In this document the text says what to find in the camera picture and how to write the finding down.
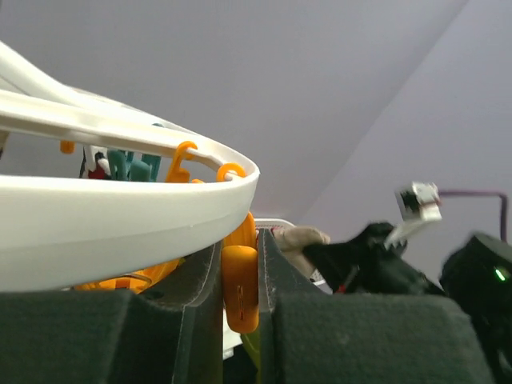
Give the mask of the white round sock hanger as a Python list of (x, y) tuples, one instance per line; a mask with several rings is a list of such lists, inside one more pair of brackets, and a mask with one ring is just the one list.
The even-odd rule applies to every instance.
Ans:
[(61, 289), (113, 278), (215, 244), (247, 216), (258, 166), (206, 136), (52, 78), (1, 47), (6, 132), (193, 159), (220, 173), (208, 183), (1, 177), (1, 289)]

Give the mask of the grey beige sock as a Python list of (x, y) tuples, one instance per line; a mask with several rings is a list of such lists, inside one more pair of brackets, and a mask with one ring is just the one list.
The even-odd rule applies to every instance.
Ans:
[(273, 230), (275, 243), (285, 259), (306, 278), (310, 278), (316, 268), (303, 254), (307, 246), (328, 244), (330, 236), (311, 226), (294, 226)]

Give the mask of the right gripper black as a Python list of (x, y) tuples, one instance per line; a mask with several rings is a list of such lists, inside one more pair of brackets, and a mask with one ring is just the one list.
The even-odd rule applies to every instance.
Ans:
[(385, 245), (393, 229), (388, 222), (373, 222), (350, 242), (313, 244), (302, 252), (334, 293), (443, 296), (439, 286), (403, 260), (407, 242)]

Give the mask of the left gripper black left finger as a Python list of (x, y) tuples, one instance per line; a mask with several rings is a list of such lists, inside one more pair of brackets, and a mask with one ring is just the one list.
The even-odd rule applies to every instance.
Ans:
[(4, 293), (4, 383), (220, 383), (220, 245), (142, 294)]

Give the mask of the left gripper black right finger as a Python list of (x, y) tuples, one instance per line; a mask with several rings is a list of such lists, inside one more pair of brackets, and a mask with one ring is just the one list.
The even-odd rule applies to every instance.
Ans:
[(326, 294), (258, 236), (264, 383), (491, 383), (469, 317), (439, 296)]

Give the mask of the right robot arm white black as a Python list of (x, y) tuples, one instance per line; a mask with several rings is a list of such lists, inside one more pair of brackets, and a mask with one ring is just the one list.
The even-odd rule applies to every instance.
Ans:
[(437, 295), (470, 316), (494, 377), (511, 381), (511, 246), (473, 232), (444, 262), (438, 282), (406, 262), (407, 242), (386, 244), (394, 226), (369, 224), (347, 242), (313, 244), (303, 253), (334, 292)]

